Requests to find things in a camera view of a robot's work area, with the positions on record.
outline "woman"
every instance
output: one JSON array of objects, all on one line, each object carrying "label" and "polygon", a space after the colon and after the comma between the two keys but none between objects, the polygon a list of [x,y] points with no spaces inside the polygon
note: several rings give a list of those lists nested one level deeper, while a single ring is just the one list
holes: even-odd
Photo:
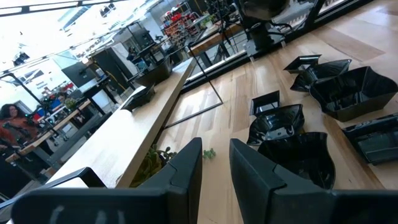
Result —
[{"label": "woman", "polygon": [[[0,131],[0,138],[9,141],[12,145],[18,146],[18,142],[10,130],[2,127],[3,124],[6,122],[10,122],[10,124],[13,126],[17,126],[27,130],[28,133],[30,134],[30,138],[25,139],[26,141],[30,141],[36,138],[39,133],[39,130],[35,126],[31,126],[26,123],[25,113],[22,112],[22,110],[18,108],[18,106],[13,104],[6,104],[0,110],[0,125],[2,129]],[[46,141],[43,141],[39,145],[39,147],[42,148],[48,155],[51,156],[53,154],[53,151],[51,150],[49,144],[47,144]]]}]

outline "metal stand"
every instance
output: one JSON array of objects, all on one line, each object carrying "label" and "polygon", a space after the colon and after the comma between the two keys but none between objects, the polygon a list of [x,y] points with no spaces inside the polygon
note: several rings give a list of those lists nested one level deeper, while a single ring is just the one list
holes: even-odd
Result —
[{"label": "metal stand", "polygon": [[201,65],[200,65],[200,63],[199,63],[199,61],[198,61],[198,59],[197,59],[196,56],[195,56],[195,54],[192,52],[191,43],[188,44],[188,49],[189,49],[189,51],[191,52],[192,57],[197,61],[197,64],[198,64],[198,66],[199,66],[201,72],[202,72],[203,75],[206,77],[207,82],[210,84],[210,86],[212,87],[212,89],[213,89],[214,92],[216,93],[216,95],[217,95],[218,99],[220,100],[220,102],[217,103],[217,104],[215,104],[215,105],[213,105],[213,106],[211,106],[211,107],[208,107],[208,108],[206,108],[206,109],[203,109],[203,110],[201,110],[201,111],[199,111],[199,112],[197,112],[197,113],[191,114],[190,116],[187,116],[186,118],[182,118],[182,119],[180,119],[180,120],[178,120],[178,121],[176,121],[176,122],[174,122],[174,123],[172,123],[172,124],[166,125],[166,127],[164,127],[164,129],[171,128],[172,126],[175,126],[175,125],[177,125],[177,124],[179,124],[179,123],[181,123],[181,122],[184,122],[184,121],[189,120],[189,119],[191,119],[191,118],[193,118],[193,117],[196,117],[196,116],[198,116],[199,114],[202,114],[202,113],[204,113],[204,112],[206,112],[206,111],[212,110],[213,108],[216,108],[217,106],[222,105],[222,104],[224,103],[224,102],[223,102],[223,99],[221,99],[220,95],[218,94],[216,88],[213,86],[213,84],[210,82],[210,79],[207,77],[207,74],[206,74],[205,70],[201,67]]}]

